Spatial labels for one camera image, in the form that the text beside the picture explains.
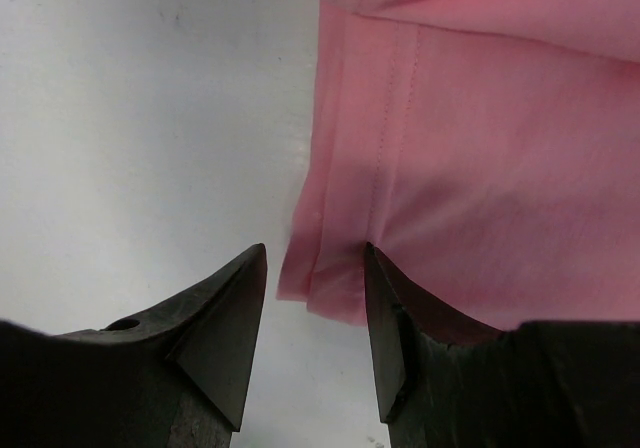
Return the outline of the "pink t shirt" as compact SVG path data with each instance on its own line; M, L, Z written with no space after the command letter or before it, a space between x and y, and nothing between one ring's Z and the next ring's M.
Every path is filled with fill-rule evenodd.
M639 0L318 0L277 295L365 321L366 244L499 329L639 316Z

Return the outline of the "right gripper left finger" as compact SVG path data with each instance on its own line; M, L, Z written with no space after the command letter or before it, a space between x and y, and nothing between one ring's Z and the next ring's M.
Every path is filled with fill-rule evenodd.
M100 330L1 325L5 447L226 447L241 427L266 290L256 244Z

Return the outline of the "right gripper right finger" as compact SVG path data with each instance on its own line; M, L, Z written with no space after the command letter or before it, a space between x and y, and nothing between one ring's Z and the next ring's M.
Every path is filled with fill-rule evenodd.
M394 447L635 447L639 326L534 321L500 331L364 250L381 421Z

